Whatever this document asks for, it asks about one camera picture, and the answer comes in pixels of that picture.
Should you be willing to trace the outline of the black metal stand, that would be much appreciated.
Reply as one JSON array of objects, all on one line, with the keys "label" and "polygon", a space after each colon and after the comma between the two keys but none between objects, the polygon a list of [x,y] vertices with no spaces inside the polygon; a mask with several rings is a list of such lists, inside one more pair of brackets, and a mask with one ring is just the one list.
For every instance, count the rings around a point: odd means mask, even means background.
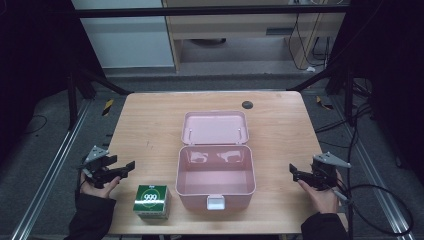
[{"label": "black metal stand", "polygon": [[353,69],[349,63],[332,63],[320,73],[315,74],[303,83],[288,88],[288,91],[301,92],[318,81],[328,78],[325,91],[330,95],[344,90],[344,116],[348,123],[353,126]]},{"label": "black metal stand", "polygon": [[97,75],[89,70],[80,69],[74,72],[70,72],[67,77],[67,93],[68,93],[68,106],[69,106],[69,130],[72,130],[78,120],[78,107],[76,93],[80,92],[84,99],[94,99],[96,96],[96,90],[94,89],[91,82],[94,81],[100,85],[106,87],[109,90],[119,95],[129,95],[131,91],[125,90],[105,77]]}]

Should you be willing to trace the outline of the black horizontal frame bar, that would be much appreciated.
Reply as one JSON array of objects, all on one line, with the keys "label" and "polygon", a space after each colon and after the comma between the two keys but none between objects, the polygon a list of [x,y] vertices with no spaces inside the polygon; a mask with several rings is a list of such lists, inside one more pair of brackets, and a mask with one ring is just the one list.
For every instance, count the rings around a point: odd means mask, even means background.
[{"label": "black horizontal frame bar", "polygon": [[258,5],[258,6],[206,6],[131,9],[83,9],[68,11],[67,15],[78,18],[109,17],[157,17],[157,16],[208,16],[248,14],[298,14],[343,13],[350,5]]}]

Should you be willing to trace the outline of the white cabinet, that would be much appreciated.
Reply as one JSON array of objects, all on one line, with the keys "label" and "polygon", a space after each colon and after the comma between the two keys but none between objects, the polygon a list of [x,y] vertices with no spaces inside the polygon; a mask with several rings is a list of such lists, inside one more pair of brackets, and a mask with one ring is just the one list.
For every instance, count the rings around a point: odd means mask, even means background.
[{"label": "white cabinet", "polygon": [[[71,0],[76,10],[161,8],[161,0]],[[173,67],[164,17],[82,18],[104,69]]]}]

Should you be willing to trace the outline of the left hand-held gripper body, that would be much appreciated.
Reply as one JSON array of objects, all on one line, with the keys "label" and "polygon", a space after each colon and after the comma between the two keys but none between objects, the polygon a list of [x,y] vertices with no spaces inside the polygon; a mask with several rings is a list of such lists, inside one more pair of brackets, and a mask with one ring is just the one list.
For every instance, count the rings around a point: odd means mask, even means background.
[{"label": "left hand-held gripper body", "polygon": [[103,185],[108,183],[106,175],[109,168],[101,166],[101,158],[109,156],[109,151],[94,146],[89,153],[83,158],[80,169],[86,175],[86,180],[98,189],[102,189]]}]

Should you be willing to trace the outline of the aluminium floor rail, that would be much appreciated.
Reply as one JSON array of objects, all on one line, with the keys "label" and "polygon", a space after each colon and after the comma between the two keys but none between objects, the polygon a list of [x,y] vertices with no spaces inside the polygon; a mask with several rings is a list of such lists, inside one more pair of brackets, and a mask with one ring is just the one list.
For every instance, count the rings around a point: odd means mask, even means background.
[{"label": "aluminium floor rail", "polygon": [[397,240],[416,240],[412,233],[412,223],[408,222],[402,213],[401,208],[399,207],[400,201],[396,200],[393,194],[387,193],[388,187],[382,176],[377,171],[375,165],[372,163],[363,142],[359,138],[359,134],[356,133],[356,128],[345,123],[344,129],[352,138],[351,149],[357,155],[358,161],[369,184],[378,186],[378,189],[374,189],[374,193],[389,222],[390,228],[394,233],[401,234],[397,236]]},{"label": "aluminium floor rail", "polygon": [[67,131],[52,163],[50,164],[37,192],[35,193],[29,207],[21,218],[20,222],[12,232],[9,240],[27,240],[34,224],[36,223],[41,210],[43,209],[52,187],[65,163],[69,152],[75,142],[78,133],[86,119],[88,111],[92,105],[92,100],[83,100],[81,109],[77,113],[77,120],[74,126]]}]

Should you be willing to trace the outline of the person's right hand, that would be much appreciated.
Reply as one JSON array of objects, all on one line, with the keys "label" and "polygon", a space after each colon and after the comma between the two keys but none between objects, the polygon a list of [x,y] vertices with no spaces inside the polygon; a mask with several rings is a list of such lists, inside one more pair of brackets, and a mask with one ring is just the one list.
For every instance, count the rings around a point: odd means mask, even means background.
[{"label": "person's right hand", "polygon": [[318,191],[303,180],[298,180],[297,183],[307,193],[317,212],[321,214],[336,214],[338,212],[339,197],[336,195],[339,191],[338,187]]}]

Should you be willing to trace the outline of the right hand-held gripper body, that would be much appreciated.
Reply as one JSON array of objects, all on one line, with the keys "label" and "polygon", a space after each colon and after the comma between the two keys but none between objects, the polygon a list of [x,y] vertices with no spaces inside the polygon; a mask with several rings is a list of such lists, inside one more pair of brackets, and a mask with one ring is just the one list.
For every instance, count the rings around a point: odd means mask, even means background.
[{"label": "right hand-held gripper body", "polygon": [[314,155],[311,165],[313,176],[317,181],[314,187],[319,191],[335,187],[338,182],[338,167],[350,168],[351,164],[330,152]]}]

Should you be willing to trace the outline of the person's left hand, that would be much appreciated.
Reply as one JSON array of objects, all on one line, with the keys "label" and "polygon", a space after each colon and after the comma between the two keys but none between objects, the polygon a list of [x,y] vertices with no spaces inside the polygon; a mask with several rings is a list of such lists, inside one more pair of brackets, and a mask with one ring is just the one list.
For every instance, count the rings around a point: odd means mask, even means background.
[{"label": "person's left hand", "polygon": [[103,185],[102,189],[98,189],[94,187],[91,183],[86,181],[86,175],[82,173],[80,175],[80,181],[79,184],[80,190],[79,192],[86,195],[91,195],[99,198],[105,198],[108,199],[110,196],[110,193],[118,186],[120,183],[121,178],[119,176],[115,177],[111,182],[108,182]]}]

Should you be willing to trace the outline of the pink open storage box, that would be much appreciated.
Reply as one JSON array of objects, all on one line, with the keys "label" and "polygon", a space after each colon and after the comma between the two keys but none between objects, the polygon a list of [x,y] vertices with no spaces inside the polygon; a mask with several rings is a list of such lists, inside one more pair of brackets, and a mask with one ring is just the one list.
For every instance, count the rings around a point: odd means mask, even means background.
[{"label": "pink open storage box", "polygon": [[187,209],[249,206],[256,190],[249,132],[241,111],[185,114],[175,189]]}]

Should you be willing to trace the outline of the light wooden desk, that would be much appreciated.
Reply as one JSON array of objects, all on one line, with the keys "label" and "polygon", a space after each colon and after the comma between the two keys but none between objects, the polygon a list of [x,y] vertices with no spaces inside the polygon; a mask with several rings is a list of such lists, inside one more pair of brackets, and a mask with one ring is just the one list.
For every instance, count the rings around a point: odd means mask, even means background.
[{"label": "light wooden desk", "polygon": [[[165,7],[258,6],[258,5],[332,5],[343,0],[162,0]],[[248,14],[169,16],[171,39],[264,38],[283,37],[295,66],[312,65],[310,53],[319,38],[338,35],[342,13]]]}]

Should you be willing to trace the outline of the yellow and black tape marker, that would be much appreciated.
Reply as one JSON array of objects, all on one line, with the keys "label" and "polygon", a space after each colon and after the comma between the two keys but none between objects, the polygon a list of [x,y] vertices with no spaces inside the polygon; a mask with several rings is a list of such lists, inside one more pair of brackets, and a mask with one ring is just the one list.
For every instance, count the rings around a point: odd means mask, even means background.
[{"label": "yellow and black tape marker", "polygon": [[102,114],[101,114],[102,116],[107,116],[109,114],[113,103],[114,103],[114,99],[108,99],[106,101],[105,106],[104,106],[103,111],[102,111]]},{"label": "yellow and black tape marker", "polygon": [[327,110],[333,110],[333,104],[331,102],[331,99],[328,96],[317,96],[316,102],[323,108]]}]

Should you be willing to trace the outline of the green and white carton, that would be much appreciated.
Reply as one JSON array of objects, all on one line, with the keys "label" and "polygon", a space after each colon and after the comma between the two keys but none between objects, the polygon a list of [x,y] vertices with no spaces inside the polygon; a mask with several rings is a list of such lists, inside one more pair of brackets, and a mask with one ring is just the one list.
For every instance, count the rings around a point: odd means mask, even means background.
[{"label": "green and white carton", "polygon": [[139,185],[133,212],[141,219],[167,219],[171,199],[166,185]]}]

